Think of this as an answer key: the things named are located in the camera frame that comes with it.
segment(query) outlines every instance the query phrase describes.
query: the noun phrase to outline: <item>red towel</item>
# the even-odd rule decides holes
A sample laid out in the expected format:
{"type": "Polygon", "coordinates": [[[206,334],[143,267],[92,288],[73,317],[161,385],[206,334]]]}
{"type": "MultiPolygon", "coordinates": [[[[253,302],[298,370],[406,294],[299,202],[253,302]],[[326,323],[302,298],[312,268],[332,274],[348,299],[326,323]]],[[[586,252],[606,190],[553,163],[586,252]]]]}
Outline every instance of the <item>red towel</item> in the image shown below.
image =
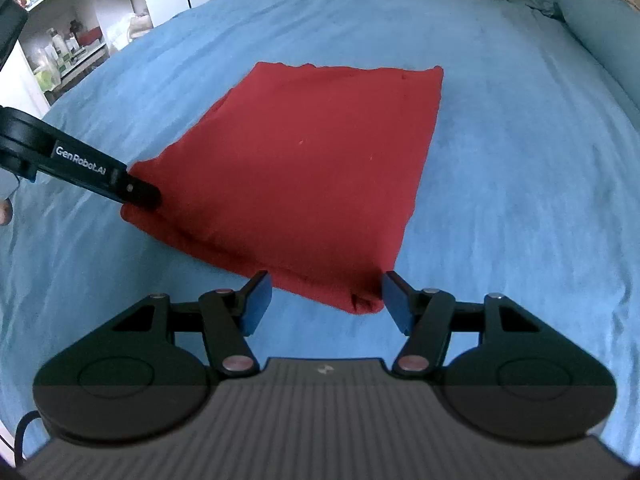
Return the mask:
{"type": "Polygon", "coordinates": [[[382,308],[427,157],[443,71],[258,63],[134,176],[162,205],[122,217],[196,258],[366,314],[382,308]]]}

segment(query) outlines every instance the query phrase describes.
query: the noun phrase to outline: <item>folded red fabric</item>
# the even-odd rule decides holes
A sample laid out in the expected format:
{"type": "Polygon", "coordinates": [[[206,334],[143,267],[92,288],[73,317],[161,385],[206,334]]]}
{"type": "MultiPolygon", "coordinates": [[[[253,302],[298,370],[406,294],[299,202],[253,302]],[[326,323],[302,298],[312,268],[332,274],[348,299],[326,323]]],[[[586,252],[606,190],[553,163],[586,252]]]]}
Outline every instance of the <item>folded red fabric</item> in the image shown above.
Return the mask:
{"type": "Polygon", "coordinates": [[[175,144],[137,162],[162,205],[121,215],[223,269],[354,314],[382,308],[443,71],[258,63],[175,144]]]}

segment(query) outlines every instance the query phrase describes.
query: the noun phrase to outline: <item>gray ribbed surface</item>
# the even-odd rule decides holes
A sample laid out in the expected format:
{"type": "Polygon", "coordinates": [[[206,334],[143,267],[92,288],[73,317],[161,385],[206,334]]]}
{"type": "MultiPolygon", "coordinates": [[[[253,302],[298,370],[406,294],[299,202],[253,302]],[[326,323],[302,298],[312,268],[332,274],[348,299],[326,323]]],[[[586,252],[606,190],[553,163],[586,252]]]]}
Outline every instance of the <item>gray ribbed surface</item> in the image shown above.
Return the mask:
{"type": "Polygon", "coordinates": [[[21,469],[33,480],[622,480],[629,471],[594,437],[552,449],[484,438],[429,386],[395,380],[377,360],[283,359],[223,383],[172,434],[122,449],[53,440],[21,469]]]}

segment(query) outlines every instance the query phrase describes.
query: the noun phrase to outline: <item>blue bed sheet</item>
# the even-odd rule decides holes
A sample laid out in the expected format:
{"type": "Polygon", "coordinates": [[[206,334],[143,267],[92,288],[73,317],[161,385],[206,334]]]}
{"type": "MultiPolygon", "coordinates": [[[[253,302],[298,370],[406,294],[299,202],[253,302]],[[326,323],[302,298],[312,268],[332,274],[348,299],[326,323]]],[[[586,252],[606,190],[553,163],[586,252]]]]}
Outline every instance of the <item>blue bed sheet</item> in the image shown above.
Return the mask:
{"type": "MultiPolygon", "coordinates": [[[[640,461],[640,139],[617,83],[564,25],[504,0],[213,0],[114,55],[46,120],[127,163],[149,158],[257,61],[444,68],[396,270],[462,301],[502,291],[600,359],[618,382],[602,438],[640,461]]],[[[0,268],[0,420],[12,430],[34,408],[40,365],[114,314],[150,292],[191,301],[245,281],[47,176],[16,193],[0,268]]],[[[389,362],[403,342],[386,311],[353,317],[280,290],[250,338],[263,363],[389,362]]],[[[27,452],[44,439],[29,430],[27,452]]]]}

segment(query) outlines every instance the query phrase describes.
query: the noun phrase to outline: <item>logo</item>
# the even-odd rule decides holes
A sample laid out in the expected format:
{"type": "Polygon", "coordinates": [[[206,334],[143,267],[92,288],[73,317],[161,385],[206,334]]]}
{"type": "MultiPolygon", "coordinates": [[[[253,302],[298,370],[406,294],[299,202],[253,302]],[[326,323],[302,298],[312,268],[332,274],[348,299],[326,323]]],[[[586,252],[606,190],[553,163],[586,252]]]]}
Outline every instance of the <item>logo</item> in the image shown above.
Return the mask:
{"type": "Polygon", "coordinates": [[[334,367],[332,367],[331,365],[322,365],[316,369],[318,370],[318,373],[322,375],[334,373],[334,367]]]}
{"type": "Polygon", "coordinates": [[[107,174],[106,168],[98,166],[95,162],[89,162],[85,158],[82,158],[80,155],[70,153],[62,146],[58,146],[56,148],[56,155],[61,156],[62,158],[66,158],[66,160],[70,160],[78,166],[82,166],[83,168],[87,168],[88,170],[95,171],[95,173],[100,173],[101,175],[107,174]]]}

